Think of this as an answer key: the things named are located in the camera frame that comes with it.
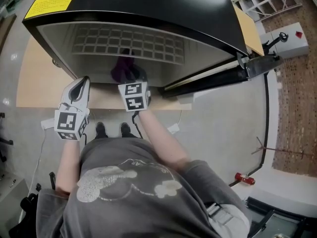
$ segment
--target red cylinder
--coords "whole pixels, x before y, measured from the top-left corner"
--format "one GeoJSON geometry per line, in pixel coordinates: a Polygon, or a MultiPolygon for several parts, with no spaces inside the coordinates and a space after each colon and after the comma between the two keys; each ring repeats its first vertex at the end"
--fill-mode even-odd
{"type": "Polygon", "coordinates": [[[236,173],[234,176],[237,180],[245,182],[249,185],[254,185],[256,183],[256,180],[254,180],[252,177],[248,177],[246,175],[243,175],[241,173],[236,173]]]}

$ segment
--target gray floor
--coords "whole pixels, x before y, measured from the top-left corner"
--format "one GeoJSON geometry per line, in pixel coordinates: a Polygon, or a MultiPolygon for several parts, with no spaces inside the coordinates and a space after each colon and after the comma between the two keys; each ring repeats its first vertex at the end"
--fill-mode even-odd
{"type": "MultiPolygon", "coordinates": [[[[14,141],[14,146],[1,146],[8,161],[5,165],[0,163],[0,168],[25,178],[28,185],[44,139],[40,121],[54,114],[53,109],[15,107],[19,72],[30,37],[21,21],[32,1],[24,0],[17,8],[17,19],[0,55],[0,111],[6,115],[0,121],[0,134],[14,141]]],[[[103,121],[110,136],[119,135],[121,122],[132,123],[131,114],[125,111],[92,110],[92,113],[86,128],[88,141],[94,137],[95,121],[103,121]]],[[[156,115],[169,127],[179,121],[180,111],[159,111],[156,115]]],[[[206,160],[227,183],[234,181],[236,172],[253,170],[259,165],[261,154],[251,156],[251,152],[258,147],[256,136],[264,140],[265,131],[263,77],[197,97],[193,110],[182,112],[179,127],[174,136],[190,156],[206,160]]],[[[47,130],[35,184],[50,186],[49,172],[57,171],[62,146],[53,129],[47,130]]]]}

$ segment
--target yellow sticker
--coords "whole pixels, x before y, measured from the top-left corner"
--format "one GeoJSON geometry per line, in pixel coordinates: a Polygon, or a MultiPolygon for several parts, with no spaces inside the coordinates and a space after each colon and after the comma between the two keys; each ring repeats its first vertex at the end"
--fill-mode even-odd
{"type": "Polygon", "coordinates": [[[35,0],[25,18],[66,10],[71,0],[35,0]]]}

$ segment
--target brick floor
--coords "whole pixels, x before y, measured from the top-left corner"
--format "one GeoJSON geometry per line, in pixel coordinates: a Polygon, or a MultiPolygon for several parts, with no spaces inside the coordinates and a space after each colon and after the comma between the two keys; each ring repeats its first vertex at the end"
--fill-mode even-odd
{"type": "Polygon", "coordinates": [[[286,59],[278,71],[279,124],[276,147],[304,151],[310,156],[276,152],[273,167],[285,172],[317,177],[317,7],[311,0],[263,21],[265,30],[300,22],[309,43],[307,56],[286,59]]]}

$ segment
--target wire shelf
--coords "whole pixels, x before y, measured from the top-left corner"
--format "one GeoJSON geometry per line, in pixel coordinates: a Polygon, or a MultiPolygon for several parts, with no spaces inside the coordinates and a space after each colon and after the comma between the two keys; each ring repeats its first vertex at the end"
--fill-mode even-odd
{"type": "Polygon", "coordinates": [[[184,40],[137,27],[80,23],[72,54],[125,56],[183,65],[184,40]]]}

